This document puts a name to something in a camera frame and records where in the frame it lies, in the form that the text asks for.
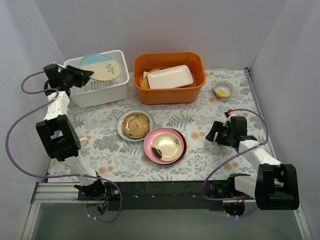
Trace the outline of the blue and cream plate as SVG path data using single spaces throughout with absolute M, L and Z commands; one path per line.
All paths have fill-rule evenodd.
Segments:
M 89 54 L 80 61 L 80 69 L 91 71 L 91 79 L 96 81 L 112 81 L 120 76 L 122 67 L 120 63 L 105 54 Z

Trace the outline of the cream plate with black mark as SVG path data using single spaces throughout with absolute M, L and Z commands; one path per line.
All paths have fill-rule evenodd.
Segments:
M 151 150 L 158 159 L 171 162 L 180 157 L 183 152 L 183 143 L 174 134 L 162 133 L 152 141 Z

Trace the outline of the pink plate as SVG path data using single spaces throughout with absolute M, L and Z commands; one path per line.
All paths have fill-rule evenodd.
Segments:
M 160 165 L 170 165 L 170 164 L 173 164 L 173 163 L 176 163 L 179 161 L 179 158 L 181 155 L 179 156 L 179 158 L 177 158 L 176 160 L 173 160 L 173 161 L 162 161 L 160 160 L 159 158 L 157 158 L 153 152 L 152 152 L 152 141 L 154 140 L 154 138 L 160 134 L 173 134 L 175 136 L 177 136 L 180 141 L 182 142 L 182 146 L 183 146 L 183 149 L 184 149 L 184 142 L 183 142 L 183 139 L 181 137 L 181 133 L 173 128 L 169 128 L 169 127 L 159 127 L 159 128 L 155 128 L 153 130 L 151 130 L 145 137 L 144 141 L 143 141 L 143 149 L 144 149 L 144 152 L 146 154 L 146 156 L 151 160 L 153 161 L 154 163 L 156 164 L 160 164 Z

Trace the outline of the brown glossy small plate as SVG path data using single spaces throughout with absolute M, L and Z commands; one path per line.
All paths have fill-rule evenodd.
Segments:
M 151 129 L 150 118 L 141 112 L 133 112 L 125 116 L 122 130 L 126 136 L 132 139 L 144 137 Z

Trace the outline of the dark red rimmed plate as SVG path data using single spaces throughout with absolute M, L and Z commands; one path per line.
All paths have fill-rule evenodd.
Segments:
M 183 144 L 184 144 L 182 154 L 181 154 L 181 156 L 180 156 L 180 158 L 179 158 L 179 160 L 182 160 L 182 158 L 185 156 L 186 151 L 187 151 L 187 142 L 186 142 L 185 137 L 184 137 L 182 134 L 180 134 L 180 136 L 182 137 Z

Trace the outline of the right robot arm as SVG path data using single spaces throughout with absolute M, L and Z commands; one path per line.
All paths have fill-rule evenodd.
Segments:
M 256 170 L 256 177 L 232 173 L 222 188 L 210 186 L 206 197 L 237 199 L 248 196 L 255 199 L 261 210 L 297 210 L 300 205 L 298 177 L 292 164 L 284 164 L 259 146 L 258 140 L 248 134 L 243 116 L 229 116 L 225 123 L 215 121 L 208 135 L 210 142 L 232 147 Z

